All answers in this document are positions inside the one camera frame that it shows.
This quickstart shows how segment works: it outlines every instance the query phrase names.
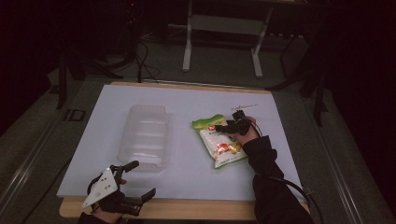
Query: gray carpet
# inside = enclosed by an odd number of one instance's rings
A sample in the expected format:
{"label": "gray carpet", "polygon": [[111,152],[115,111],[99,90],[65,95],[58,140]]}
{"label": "gray carpet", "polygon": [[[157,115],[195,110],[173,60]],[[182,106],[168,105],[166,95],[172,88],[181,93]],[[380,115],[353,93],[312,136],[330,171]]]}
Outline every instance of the gray carpet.
{"label": "gray carpet", "polygon": [[[244,45],[237,48],[213,48],[196,39],[192,49],[191,70],[181,71],[184,46],[179,36],[168,42],[144,41],[148,46],[146,64],[142,75],[145,81],[202,83],[262,89],[272,86],[285,78],[279,63],[279,52],[286,44],[281,37],[268,37],[260,54],[265,77],[257,79],[253,74],[249,49]],[[304,45],[291,49],[285,58],[291,70],[299,62]],[[139,45],[139,57],[146,53]],[[125,81],[136,81],[137,65],[125,67],[117,74],[125,76]],[[45,139],[37,163],[15,202],[10,204],[4,223],[21,223],[46,192],[52,180],[56,180],[41,204],[29,216],[26,223],[76,223],[75,219],[59,216],[62,202],[56,197],[62,181],[67,161],[73,156],[79,138],[89,120],[97,97],[104,84],[112,79],[90,72],[82,83],[72,82],[78,87],[75,97],[69,97],[65,107],[85,110],[87,115],[82,122],[63,121],[65,110],[55,110],[57,96],[44,94],[0,139],[0,190],[4,191],[14,171],[19,167],[35,142],[40,139],[51,120],[57,120],[50,136]],[[330,92],[325,94],[328,112],[322,113],[323,127],[319,128],[312,119],[313,99],[302,98],[297,92],[300,84],[274,92],[276,105],[289,141],[302,183],[311,188],[323,213],[325,223],[396,223],[383,201],[372,177],[361,158],[359,149],[351,137],[342,117],[334,105]],[[351,220],[351,204],[345,194],[350,193],[356,205],[357,220]],[[312,216],[318,222],[318,212],[312,208]],[[145,223],[244,223],[210,220],[174,221],[146,220]]]}

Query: person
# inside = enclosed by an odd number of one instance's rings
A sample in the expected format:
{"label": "person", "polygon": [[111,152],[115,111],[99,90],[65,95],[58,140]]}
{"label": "person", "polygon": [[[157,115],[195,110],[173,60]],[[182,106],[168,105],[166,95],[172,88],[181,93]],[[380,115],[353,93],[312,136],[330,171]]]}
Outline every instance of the person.
{"label": "person", "polygon": [[[253,178],[253,190],[256,197],[254,214],[260,224],[313,224],[309,213],[300,205],[296,197],[284,183],[266,178],[283,178],[276,164],[277,153],[272,149],[269,136],[259,136],[255,130],[256,120],[247,117],[253,125],[245,135],[229,134],[236,139],[247,153],[248,163],[256,172]],[[92,215],[82,213],[78,224],[117,223],[122,214],[108,213],[100,208]]]}

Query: person's right hand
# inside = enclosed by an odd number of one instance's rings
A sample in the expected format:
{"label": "person's right hand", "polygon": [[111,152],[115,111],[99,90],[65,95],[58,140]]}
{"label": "person's right hand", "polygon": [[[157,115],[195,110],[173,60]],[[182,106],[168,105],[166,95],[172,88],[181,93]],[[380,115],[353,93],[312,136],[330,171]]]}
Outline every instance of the person's right hand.
{"label": "person's right hand", "polygon": [[249,117],[249,116],[247,116],[247,119],[249,119],[252,122],[252,124],[248,128],[248,131],[247,131],[247,133],[245,135],[241,135],[240,133],[230,133],[229,134],[229,136],[231,138],[237,140],[241,144],[241,146],[243,146],[248,141],[251,141],[251,140],[259,137],[259,135],[257,134],[257,132],[253,128],[255,126],[255,124],[256,124],[256,120],[254,118],[252,118],[252,117]]}

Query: dark background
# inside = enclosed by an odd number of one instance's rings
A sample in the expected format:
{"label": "dark background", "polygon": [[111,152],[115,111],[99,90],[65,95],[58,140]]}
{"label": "dark background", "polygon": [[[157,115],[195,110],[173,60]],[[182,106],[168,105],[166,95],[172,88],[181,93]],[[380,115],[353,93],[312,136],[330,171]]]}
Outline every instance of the dark background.
{"label": "dark background", "polygon": [[[0,134],[50,88],[46,75],[58,66],[58,46],[63,37],[72,39],[92,57],[103,57],[106,50],[122,47],[114,36],[98,33],[98,22],[112,30],[107,34],[120,32],[126,19],[117,12],[123,11],[123,1],[93,2],[102,16],[96,20],[88,1],[2,3]],[[347,14],[326,20],[316,39],[316,53],[321,52],[329,66],[326,86],[396,215],[396,100],[392,98],[396,79],[395,1],[357,1],[352,6]],[[187,1],[145,1],[146,14],[141,22],[166,33],[168,22],[185,24],[186,8]],[[276,27],[287,27],[275,24],[274,32]]]}

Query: plastic package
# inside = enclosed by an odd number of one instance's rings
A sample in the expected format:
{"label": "plastic package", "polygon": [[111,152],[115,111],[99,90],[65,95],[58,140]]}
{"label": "plastic package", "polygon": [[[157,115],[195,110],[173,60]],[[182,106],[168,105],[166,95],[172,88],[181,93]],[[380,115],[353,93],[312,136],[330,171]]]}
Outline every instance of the plastic package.
{"label": "plastic package", "polygon": [[161,105],[133,105],[129,111],[117,158],[127,164],[139,161],[136,171],[163,169],[168,117]]}
{"label": "plastic package", "polygon": [[246,158],[247,154],[239,142],[225,133],[216,132],[215,125],[227,125],[224,116],[217,114],[209,119],[198,119],[192,122],[192,127],[199,132],[207,151],[215,160],[215,168]]}

